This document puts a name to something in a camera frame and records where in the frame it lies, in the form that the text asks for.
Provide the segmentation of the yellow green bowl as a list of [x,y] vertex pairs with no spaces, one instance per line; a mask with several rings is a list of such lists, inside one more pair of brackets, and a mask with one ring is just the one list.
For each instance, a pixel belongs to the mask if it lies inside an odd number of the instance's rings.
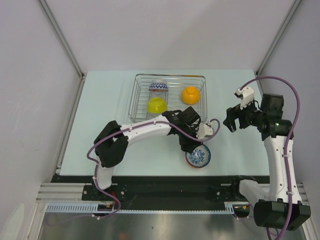
[[147,102],[147,112],[151,114],[161,114],[167,110],[167,104],[161,97],[153,97]]

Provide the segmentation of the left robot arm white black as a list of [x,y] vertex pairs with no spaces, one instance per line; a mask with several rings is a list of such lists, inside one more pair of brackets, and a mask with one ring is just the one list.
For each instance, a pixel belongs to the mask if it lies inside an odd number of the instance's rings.
[[151,137],[178,135],[182,151],[191,153],[201,145],[197,131],[201,117],[193,107],[166,110],[160,115],[138,123],[120,125],[110,121],[93,142],[87,158],[95,162],[93,194],[100,200],[110,196],[114,167],[125,156],[127,148]]

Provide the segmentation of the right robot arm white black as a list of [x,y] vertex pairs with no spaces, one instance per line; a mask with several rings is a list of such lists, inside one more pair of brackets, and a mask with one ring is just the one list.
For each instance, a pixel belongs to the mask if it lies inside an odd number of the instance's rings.
[[269,191],[265,192],[253,177],[240,176],[238,183],[230,188],[231,196],[253,204],[255,224],[263,228],[294,231],[311,216],[311,208],[302,203],[291,157],[293,135],[292,122],[283,119],[282,95],[265,93],[260,107],[256,107],[253,93],[236,91],[240,104],[226,110],[223,124],[236,131],[254,126],[261,133],[269,167]]

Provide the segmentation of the blue white floral bowl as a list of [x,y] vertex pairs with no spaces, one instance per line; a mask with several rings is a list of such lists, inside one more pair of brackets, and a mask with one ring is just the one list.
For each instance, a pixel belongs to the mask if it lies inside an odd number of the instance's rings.
[[195,148],[193,152],[186,152],[185,159],[193,165],[200,166],[211,161],[211,151],[205,144],[202,144]]

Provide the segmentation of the red patterned blue zigzag bowl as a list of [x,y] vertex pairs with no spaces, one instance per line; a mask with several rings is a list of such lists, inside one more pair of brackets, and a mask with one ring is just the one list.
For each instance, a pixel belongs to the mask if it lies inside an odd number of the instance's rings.
[[165,80],[153,80],[148,90],[150,92],[167,93],[169,88]]

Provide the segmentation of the orange yellow bowl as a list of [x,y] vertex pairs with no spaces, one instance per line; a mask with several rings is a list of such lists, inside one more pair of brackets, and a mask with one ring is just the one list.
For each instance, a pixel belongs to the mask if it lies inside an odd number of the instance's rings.
[[194,86],[187,86],[181,92],[181,100],[188,105],[196,104],[200,99],[200,92]]

